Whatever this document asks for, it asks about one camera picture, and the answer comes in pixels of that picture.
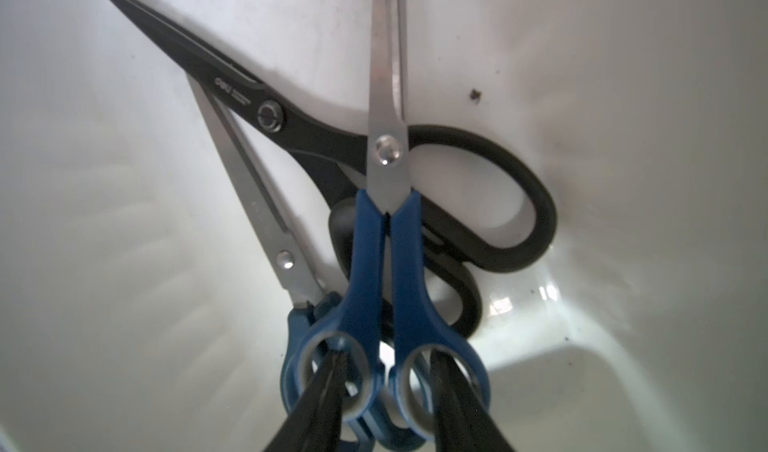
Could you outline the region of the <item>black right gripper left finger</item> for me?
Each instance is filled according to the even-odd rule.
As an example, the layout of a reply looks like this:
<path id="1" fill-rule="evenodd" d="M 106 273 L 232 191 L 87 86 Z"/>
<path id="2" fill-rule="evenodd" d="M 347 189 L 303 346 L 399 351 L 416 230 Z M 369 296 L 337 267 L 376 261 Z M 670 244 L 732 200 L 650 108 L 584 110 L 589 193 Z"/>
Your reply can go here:
<path id="1" fill-rule="evenodd" d="M 323 359 L 296 407 L 266 452 L 333 452 L 340 442 L 348 355 L 331 351 Z"/>

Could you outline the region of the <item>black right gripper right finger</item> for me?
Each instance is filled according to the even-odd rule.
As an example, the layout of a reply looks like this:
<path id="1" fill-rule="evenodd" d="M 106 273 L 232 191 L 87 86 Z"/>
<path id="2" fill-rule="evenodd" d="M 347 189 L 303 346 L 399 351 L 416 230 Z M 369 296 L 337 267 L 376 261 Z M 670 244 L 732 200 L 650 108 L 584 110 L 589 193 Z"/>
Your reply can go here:
<path id="1" fill-rule="evenodd" d="M 430 354 L 430 379 L 438 452 L 514 451 L 450 354 Z"/>

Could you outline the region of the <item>blue handled scissors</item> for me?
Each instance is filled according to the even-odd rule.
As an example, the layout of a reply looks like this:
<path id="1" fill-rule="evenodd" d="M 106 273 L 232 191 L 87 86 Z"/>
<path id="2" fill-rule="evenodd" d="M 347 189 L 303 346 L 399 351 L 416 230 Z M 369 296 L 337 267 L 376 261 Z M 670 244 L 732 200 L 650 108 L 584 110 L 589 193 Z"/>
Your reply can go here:
<path id="1" fill-rule="evenodd" d="M 291 377 L 301 339 L 340 303 L 341 296 L 320 284 L 293 233 L 282 197 L 233 114 L 196 80 L 189 75 L 187 79 L 229 180 L 293 305 L 287 316 L 288 342 L 280 373 L 281 399 L 290 417 L 296 415 L 293 409 L 301 401 Z M 349 423 L 354 440 L 340 440 L 336 451 L 373 451 L 377 443 L 390 451 L 414 451 L 424 445 L 425 440 L 415 432 L 393 422 L 382 399 L 376 399 L 369 410 Z"/>
<path id="2" fill-rule="evenodd" d="M 439 315 L 424 278 L 422 197 L 413 190 L 406 124 L 405 0 L 372 0 L 366 183 L 356 195 L 350 281 L 340 304 L 302 340 L 293 366 L 305 391 L 312 357 L 321 343 L 345 352 L 361 383 L 343 401 L 345 421 L 373 405 L 386 374 L 380 365 L 384 292 L 392 295 L 395 363 L 389 374 L 394 401 L 408 426 L 436 438 L 435 408 L 420 405 L 411 371 L 425 353 L 444 352 L 461 362 L 482 405 L 490 401 L 487 371 L 468 341 Z"/>

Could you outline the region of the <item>large all-black scissors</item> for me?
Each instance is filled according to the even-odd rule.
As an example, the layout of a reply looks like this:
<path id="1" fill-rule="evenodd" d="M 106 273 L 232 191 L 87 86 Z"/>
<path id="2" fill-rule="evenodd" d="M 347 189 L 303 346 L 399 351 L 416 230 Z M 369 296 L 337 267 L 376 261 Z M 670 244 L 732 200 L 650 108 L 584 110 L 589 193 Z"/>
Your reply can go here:
<path id="1" fill-rule="evenodd" d="M 366 137 L 310 117 L 232 58 L 146 3 L 109 1 L 194 84 L 288 152 L 304 169 L 331 210 L 331 241 L 343 273 L 348 274 L 358 187 L 342 169 L 365 171 Z M 453 328 L 470 337 L 479 326 L 482 305 L 477 284 L 465 265 L 472 263 L 496 273 L 529 267 L 544 255 L 554 239 L 556 207 L 549 191 L 522 161 L 484 137 L 446 126 L 414 125 L 409 129 L 409 145 L 450 147 L 494 164 L 522 189 L 534 210 L 535 221 L 528 236 L 517 245 L 500 248 L 428 198 L 422 200 L 426 267 L 460 297 L 462 311 Z"/>

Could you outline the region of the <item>white storage box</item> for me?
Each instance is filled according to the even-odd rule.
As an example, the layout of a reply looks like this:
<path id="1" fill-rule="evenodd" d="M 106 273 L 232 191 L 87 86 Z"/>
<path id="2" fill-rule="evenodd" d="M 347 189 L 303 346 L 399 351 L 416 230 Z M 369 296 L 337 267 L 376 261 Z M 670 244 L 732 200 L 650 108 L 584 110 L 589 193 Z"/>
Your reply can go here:
<path id="1" fill-rule="evenodd" d="M 367 122 L 371 0 L 146 0 L 312 116 Z M 521 451 L 767 447 L 767 0 L 407 0 L 409 118 L 558 209 L 477 271 Z M 1 0 L 1 440 L 259 451 L 291 302 L 184 73 L 108 0 Z"/>

